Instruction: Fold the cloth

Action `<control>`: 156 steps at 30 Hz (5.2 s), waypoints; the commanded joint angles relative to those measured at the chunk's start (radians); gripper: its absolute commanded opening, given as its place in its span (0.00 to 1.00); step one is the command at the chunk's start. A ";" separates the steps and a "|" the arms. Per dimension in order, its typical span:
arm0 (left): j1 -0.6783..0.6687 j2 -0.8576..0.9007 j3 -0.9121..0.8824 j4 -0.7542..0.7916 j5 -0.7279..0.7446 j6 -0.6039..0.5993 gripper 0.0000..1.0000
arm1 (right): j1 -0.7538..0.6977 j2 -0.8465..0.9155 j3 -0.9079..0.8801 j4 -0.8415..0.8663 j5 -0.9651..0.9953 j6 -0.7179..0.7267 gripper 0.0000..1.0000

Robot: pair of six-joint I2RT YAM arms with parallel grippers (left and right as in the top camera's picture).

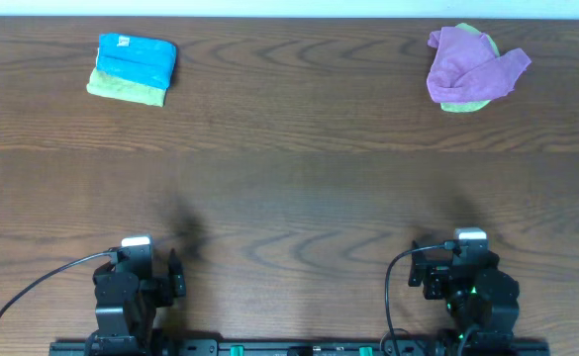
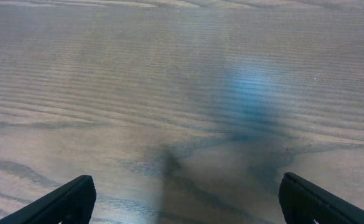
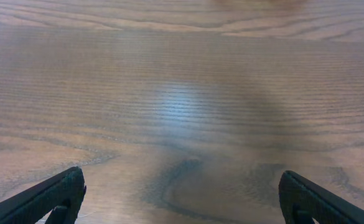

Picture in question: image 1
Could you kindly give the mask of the purple microfibre cloth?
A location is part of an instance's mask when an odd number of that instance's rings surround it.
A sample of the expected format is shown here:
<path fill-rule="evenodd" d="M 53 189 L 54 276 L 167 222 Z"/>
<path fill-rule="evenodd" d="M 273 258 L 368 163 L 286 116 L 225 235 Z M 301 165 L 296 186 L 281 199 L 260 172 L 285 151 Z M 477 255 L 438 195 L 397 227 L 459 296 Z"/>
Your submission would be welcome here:
<path fill-rule="evenodd" d="M 520 48 L 497 52 L 490 37 L 463 26 L 430 33 L 436 50 L 427 77 L 431 99 L 439 104 L 493 101 L 515 89 L 531 59 Z"/>

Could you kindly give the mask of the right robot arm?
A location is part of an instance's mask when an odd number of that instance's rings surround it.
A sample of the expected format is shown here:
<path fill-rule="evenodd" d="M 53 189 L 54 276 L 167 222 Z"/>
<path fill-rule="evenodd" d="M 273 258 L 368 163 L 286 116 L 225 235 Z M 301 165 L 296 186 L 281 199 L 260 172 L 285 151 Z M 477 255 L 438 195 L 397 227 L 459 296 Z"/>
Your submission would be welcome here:
<path fill-rule="evenodd" d="M 408 285 L 423 288 L 427 300 L 443 300 L 454 330 L 441 331 L 429 343 L 429 355 L 514 353 L 511 343 L 520 307 L 519 283 L 499 270 L 500 258 L 485 239 L 457 238 L 437 247 L 447 260 L 429 259 L 428 246 L 412 243 Z"/>

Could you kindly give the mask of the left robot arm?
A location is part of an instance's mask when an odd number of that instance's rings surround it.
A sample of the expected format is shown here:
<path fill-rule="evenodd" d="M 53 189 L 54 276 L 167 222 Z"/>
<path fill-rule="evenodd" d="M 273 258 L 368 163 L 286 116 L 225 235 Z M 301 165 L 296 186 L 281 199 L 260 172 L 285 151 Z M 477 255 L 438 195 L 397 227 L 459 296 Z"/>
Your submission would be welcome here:
<path fill-rule="evenodd" d="M 167 273 L 152 273 L 149 244 L 113 247 L 111 260 L 93 274 L 98 329 L 85 341 L 84 356 L 176 355 L 177 343 L 153 328 L 156 311 L 186 295 L 183 265 L 174 250 Z"/>

